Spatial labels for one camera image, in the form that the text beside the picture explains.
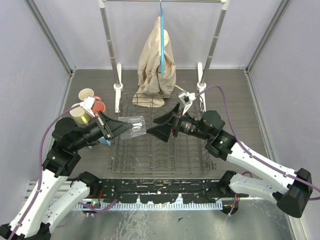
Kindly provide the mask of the pink handleless tumbler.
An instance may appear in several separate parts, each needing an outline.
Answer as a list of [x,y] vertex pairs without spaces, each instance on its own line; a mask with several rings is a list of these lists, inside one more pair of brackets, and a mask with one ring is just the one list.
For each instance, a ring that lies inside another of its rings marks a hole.
[[107,113],[106,106],[102,101],[96,101],[93,105],[92,111],[94,114],[99,114],[99,112],[102,112],[104,114]]

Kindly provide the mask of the light blue mug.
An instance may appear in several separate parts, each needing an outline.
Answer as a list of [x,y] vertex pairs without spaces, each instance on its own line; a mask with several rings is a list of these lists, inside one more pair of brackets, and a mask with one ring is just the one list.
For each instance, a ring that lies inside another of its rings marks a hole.
[[103,145],[108,145],[108,146],[113,145],[113,142],[111,140],[105,139],[104,137],[99,138],[98,141],[100,144],[103,144]]

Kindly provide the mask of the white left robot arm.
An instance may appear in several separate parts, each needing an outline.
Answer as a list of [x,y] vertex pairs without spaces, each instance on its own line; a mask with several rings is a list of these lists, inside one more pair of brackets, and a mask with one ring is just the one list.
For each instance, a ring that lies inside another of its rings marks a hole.
[[95,198],[101,190],[100,179],[83,172],[71,184],[67,193],[53,203],[60,187],[67,181],[80,161],[78,151],[98,144],[100,138],[112,140],[133,127],[131,123],[100,114],[98,119],[80,127],[71,117],[57,121],[54,138],[45,161],[40,163],[39,177],[34,189],[17,216],[0,227],[6,240],[48,240],[61,220],[84,198]]

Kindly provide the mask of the yellow-green mug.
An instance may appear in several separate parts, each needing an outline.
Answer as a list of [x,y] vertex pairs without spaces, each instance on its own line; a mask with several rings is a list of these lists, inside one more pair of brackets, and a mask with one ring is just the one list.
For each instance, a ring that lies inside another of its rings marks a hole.
[[88,125],[91,121],[91,116],[81,106],[73,108],[69,113],[77,125]]

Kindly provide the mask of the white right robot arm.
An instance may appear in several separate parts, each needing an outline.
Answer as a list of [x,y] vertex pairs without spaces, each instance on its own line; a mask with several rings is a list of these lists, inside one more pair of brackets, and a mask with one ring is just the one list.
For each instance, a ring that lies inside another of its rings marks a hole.
[[218,191],[222,196],[247,194],[268,200],[289,216],[300,218],[311,199],[312,177],[304,168],[294,170],[254,152],[224,130],[215,110],[193,117],[176,105],[159,116],[146,115],[146,133],[115,141],[112,170],[128,175],[201,175],[213,169],[210,158],[235,164],[253,174],[226,171]]

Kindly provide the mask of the clear glass cup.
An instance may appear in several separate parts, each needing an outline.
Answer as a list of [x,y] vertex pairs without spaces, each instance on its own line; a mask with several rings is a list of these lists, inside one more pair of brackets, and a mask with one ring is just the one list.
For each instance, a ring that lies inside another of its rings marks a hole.
[[128,140],[147,133],[146,122],[143,116],[118,117],[119,121],[132,124],[132,128],[120,135],[121,140]]

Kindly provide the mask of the pink mug with handle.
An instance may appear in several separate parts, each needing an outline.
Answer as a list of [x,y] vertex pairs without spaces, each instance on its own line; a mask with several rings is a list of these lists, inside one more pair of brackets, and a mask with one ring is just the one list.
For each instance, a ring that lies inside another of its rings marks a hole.
[[102,101],[102,99],[99,96],[95,95],[95,92],[91,88],[84,88],[78,93],[78,98],[80,101],[84,101],[86,98],[92,97],[95,98],[97,101]]

